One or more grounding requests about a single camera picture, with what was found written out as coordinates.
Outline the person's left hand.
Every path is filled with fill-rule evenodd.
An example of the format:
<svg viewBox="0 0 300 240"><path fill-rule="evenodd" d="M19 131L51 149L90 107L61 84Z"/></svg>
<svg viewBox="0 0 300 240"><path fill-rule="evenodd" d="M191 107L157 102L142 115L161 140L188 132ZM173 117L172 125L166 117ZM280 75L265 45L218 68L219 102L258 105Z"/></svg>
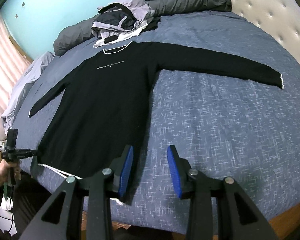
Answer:
<svg viewBox="0 0 300 240"><path fill-rule="evenodd" d="M7 162L6 160L2 160L0 162L0 186L8 181L8 175L10 174L10 169L14 172L15 180L21 180L21 168L20 163L17 161L16 163Z"/></svg>

